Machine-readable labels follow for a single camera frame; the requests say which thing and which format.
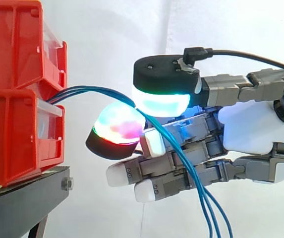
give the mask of white backdrop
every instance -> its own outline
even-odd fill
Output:
[[[284,62],[284,1],[280,0],[47,0],[43,4],[49,24],[68,43],[69,86],[106,86],[130,96],[137,59],[182,54],[189,46],[247,51]],[[197,66],[202,75],[246,74],[267,67],[229,57]],[[135,202],[132,186],[108,187],[105,170],[111,162],[88,151],[85,140],[111,101],[91,93],[64,102],[64,164],[71,166],[75,186],[50,214],[45,237],[208,237],[196,191],[143,206]],[[225,209],[234,237],[284,237],[284,182],[231,181],[209,190]],[[227,234],[223,225],[222,232]]]

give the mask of metal screw head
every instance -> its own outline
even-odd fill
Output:
[[[65,191],[71,191],[73,189],[73,178],[63,178],[61,188]]]

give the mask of cable connector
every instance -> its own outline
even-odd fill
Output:
[[[196,61],[205,60],[213,56],[212,48],[193,47],[185,48],[183,52],[183,61],[185,64],[194,66]]]

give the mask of red storage drawer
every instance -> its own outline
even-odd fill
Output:
[[[31,90],[0,90],[0,185],[63,162],[64,109]]]
[[[39,1],[0,0],[0,89],[47,100],[66,88],[66,43],[51,33]]]

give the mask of blue cable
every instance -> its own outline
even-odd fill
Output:
[[[120,93],[116,90],[113,90],[113,89],[103,88],[103,87],[95,87],[95,86],[74,86],[74,87],[64,89],[61,92],[59,92],[58,94],[56,94],[54,97],[50,98],[48,100],[48,102],[52,103],[52,104],[56,104],[58,102],[61,102],[62,100],[69,98],[69,97],[72,97],[72,96],[75,96],[75,95],[78,95],[78,94],[81,94],[81,93],[89,92],[89,91],[94,91],[94,92],[99,92],[99,93],[105,94],[107,96],[118,99],[118,100],[122,101],[123,103],[126,103],[129,106],[135,108],[135,103],[126,95],[124,95],[124,94],[122,94],[122,93]],[[209,236],[212,238],[213,230],[212,230],[211,221],[209,219],[209,216],[208,216],[204,202],[206,202],[207,207],[209,209],[209,212],[211,214],[211,217],[213,219],[218,238],[221,237],[221,233],[220,233],[220,229],[219,229],[219,226],[218,226],[217,219],[215,217],[215,214],[213,212],[213,209],[211,207],[211,204],[208,200],[207,195],[210,197],[210,199],[213,201],[213,203],[215,203],[216,207],[219,209],[221,215],[223,216],[223,218],[226,222],[226,225],[227,225],[227,228],[228,228],[228,231],[229,231],[229,234],[230,234],[230,238],[233,238],[231,225],[229,223],[229,220],[227,219],[225,212],[223,211],[222,207],[217,202],[217,200],[213,197],[213,195],[205,187],[203,187],[194,166],[187,159],[187,157],[185,156],[184,152],[182,151],[181,147],[179,146],[179,144],[177,143],[177,141],[173,137],[173,135],[170,132],[168,132],[154,117],[151,117],[151,116],[143,113],[139,109],[137,109],[137,111],[139,113],[141,113],[148,121],[150,121],[153,124],[153,126],[158,130],[158,132],[171,143],[172,147],[174,148],[174,150],[179,155],[180,160],[184,164],[185,168],[187,169],[189,174],[194,179],[195,184],[197,186],[198,195],[199,195],[200,203],[201,203],[201,206],[202,206],[202,210],[203,210],[204,216],[207,220],[207,224],[208,224],[208,227],[209,227],[209,234],[210,234]]]

